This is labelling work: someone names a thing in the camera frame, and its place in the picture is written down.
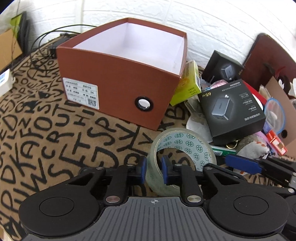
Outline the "clear packing tape roll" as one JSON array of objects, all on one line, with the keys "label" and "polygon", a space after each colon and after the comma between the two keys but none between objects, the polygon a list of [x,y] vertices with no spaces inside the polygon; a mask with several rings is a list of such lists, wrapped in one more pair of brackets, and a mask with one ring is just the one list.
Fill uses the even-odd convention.
[{"label": "clear packing tape roll", "polygon": [[161,158],[168,156],[172,164],[190,166],[202,171],[208,163],[217,164],[216,156],[208,142],[197,133],[185,128],[171,128],[154,139],[147,155],[145,180],[149,188],[158,196],[178,196],[178,186],[163,183]]}]

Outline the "black charger box large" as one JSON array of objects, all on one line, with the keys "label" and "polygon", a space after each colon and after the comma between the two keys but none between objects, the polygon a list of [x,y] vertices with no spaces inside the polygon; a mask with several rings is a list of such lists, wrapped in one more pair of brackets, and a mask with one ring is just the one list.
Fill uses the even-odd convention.
[{"label": "black charger box large", "polygon": [[202,92],[198,99],[217,146],[263,129],[265,114],[241,79]]}]

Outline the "white printed cloth pouch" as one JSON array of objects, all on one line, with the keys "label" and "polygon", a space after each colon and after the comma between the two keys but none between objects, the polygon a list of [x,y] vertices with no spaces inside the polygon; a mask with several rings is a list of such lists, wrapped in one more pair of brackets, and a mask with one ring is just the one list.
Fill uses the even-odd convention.
[{"label": "white printed cloth pouch", "polygon": [[236,154],[250,159],[263,158],[269,154],[269,147],[261,137],[250,135],[238,142]]}]

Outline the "playing card box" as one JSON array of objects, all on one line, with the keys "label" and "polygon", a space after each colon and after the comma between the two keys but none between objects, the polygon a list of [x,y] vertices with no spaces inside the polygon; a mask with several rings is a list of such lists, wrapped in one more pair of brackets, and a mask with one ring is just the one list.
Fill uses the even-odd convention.
[{"label": "playing card box", "polygon": [[281,139],[277,136],[277,134],[273,130],[270,130],[266,134],[266,137],[268,141],[271,143],[271,145],[276,149],[279,155],[283,156],[284,154],[286,154],[287,148],[285,147],[284,143],[281,141]]}]

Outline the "tan cardboard box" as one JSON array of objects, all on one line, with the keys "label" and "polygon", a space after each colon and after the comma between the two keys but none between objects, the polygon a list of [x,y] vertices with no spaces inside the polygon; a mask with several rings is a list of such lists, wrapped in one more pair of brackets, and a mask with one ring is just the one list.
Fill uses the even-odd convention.
[{"label": "tan cardboard box", "polygon": [[274,77],[265,87],[271,98],[264,106],[266,120],[263,131],[273,130],[291,153],[295,149],[295,107]]}]

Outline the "white round pad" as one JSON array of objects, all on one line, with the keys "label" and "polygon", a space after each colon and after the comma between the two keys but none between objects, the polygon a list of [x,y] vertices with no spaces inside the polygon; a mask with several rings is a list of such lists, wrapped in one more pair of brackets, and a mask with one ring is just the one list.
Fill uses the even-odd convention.
[{"label": "white round pad", "polygon": [[201,110],[199,102],[190,102],[188,100],[185,102],[185,106],[190,113],[190,117],[186,123],[186,129],[197,133],[208,143],[213,142],[207,120]]}]

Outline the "blue rim small net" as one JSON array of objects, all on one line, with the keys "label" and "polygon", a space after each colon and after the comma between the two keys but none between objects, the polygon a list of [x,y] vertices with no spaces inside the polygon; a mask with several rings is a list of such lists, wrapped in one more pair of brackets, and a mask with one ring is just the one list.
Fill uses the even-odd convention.
[{"label": "blue rim small net", "polygon": [[275,98],[268,99],[264,106],[266,121],[276,134],[280,134],[285,127],[285,111]]}]

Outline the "yellow green medicine box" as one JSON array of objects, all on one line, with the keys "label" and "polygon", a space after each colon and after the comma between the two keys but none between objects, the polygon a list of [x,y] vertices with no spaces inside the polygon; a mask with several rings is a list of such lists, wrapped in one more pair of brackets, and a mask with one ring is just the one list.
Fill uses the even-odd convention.
[{"label": "yellow green medicine box", "polygon": [[183,75],[170,101],[170,105],[175,106],[199,93],[201,93],[199,69],[195,60],[191,60],[185,64]]}]

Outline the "brown shoe box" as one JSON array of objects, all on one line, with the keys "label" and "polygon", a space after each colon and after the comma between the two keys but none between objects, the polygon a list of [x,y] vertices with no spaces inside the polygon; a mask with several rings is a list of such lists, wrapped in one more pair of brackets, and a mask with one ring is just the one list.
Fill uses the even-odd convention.
[{"label": "brown shoe box", "polygon": [[187,34],[124,18],[56,49],[67,99],[156,130],[183,74]]}]

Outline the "letter pattern tan rug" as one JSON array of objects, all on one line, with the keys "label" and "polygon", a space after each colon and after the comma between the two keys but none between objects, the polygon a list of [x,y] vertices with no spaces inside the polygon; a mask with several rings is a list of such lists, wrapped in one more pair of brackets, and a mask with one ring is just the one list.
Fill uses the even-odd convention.
[{"label": "letter pattern tan rug", "polygon": [[137,165],[154,139],[186,128],[184,104],[149,130],[66,97],[48,46],[14,70],[1,98],[1,228],[10,240],[295,240],[283,198],[212,163],[172,164],[178,196],[158,196]]}]

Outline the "black charger box upright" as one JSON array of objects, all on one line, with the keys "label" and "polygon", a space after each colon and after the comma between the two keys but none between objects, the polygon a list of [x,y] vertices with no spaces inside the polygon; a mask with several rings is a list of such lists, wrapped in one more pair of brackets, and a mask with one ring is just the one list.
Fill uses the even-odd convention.
[{"label": "black charger box upright", "polygon": [[212,84],[218,80],[231,82],[240,79],[244,66],[229,56],[214,51],[201,77]]}]

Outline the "dark brown shoe box lid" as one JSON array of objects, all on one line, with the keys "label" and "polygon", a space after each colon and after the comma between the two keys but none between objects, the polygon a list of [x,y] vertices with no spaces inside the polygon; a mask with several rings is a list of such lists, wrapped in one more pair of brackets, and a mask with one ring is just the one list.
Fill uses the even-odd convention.
[{"label": "dark brown shoe box lid", "polygon": [[241,78],[256,90],[267,85],[272,77],[282,77],[290,82],[295,79],[295,60],[265,33],[256,37],[243,66]]}]

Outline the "large cardboard box background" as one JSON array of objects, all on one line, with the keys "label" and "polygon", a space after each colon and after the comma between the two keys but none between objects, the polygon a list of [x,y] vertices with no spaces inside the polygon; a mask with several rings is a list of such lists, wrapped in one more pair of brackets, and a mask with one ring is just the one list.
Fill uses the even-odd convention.
[{"label": "large cardboard box background", "polygon": [[13,34],[12,29],[8,29],[1,34],[0,45],[0,70],[2,71],[11,64],[13,60],[22,55],[22,50]]}]

